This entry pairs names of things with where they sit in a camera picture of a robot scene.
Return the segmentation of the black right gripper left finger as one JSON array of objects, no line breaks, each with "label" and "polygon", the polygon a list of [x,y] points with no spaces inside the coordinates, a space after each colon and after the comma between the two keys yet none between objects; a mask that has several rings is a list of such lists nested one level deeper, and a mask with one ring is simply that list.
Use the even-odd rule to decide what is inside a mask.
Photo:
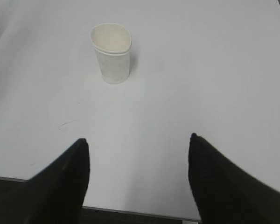
[{"label": "black right gripper left finger", "polygon": [[86,139],[0,196],[0,224],[78,224],[90,179]]}]

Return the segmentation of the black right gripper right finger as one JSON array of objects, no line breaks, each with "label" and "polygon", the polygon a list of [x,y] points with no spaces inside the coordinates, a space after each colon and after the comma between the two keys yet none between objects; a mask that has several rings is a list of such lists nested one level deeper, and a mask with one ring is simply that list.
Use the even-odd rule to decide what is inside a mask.
[{"label": "black right gripper right finger", "polygon": [[280,192],[193,133],[189,185],[204,224],[280,224]]}]

